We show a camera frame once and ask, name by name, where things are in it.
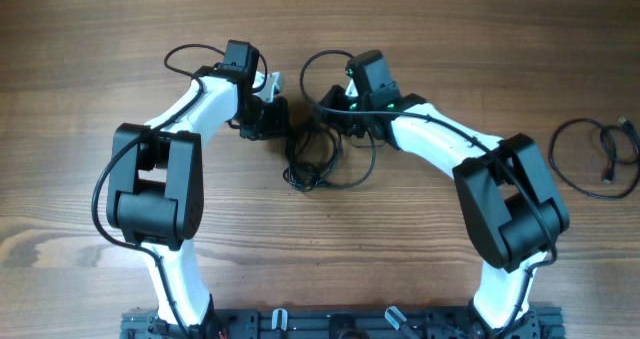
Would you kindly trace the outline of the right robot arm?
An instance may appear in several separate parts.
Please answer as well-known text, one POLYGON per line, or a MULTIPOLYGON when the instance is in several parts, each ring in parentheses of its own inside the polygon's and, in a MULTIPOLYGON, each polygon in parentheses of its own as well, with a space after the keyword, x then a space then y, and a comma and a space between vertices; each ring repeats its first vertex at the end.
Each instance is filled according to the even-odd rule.
POLYGON ((504 338, 520 329, 538 269, 553 265, 569 212, 535 141, 482 134, 418 94, 402 94, 382 52, 350 55, 350 82, 316 106, 343 135, 383 140, 435 166, 455 184, 469 239, 483 260, 471 300, 482 333, 504 338))

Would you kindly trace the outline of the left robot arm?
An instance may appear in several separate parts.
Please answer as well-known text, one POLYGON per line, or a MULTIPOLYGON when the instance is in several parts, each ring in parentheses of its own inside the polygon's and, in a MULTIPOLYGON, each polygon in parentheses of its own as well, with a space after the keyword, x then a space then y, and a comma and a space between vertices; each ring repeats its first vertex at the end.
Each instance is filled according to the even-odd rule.
POLYGON ((123 238, 106 239, 143 255, 159 306, 155 323, 169 338, 214 338, 223 324, 203 283, 193 238, 204 211, 203 150, 224 125, 251 141, 290 132, 280 75, 248 42, 231 40, 222 60, 188 73, 188 91, 143 125, 123 123, 92 196, 123 238))

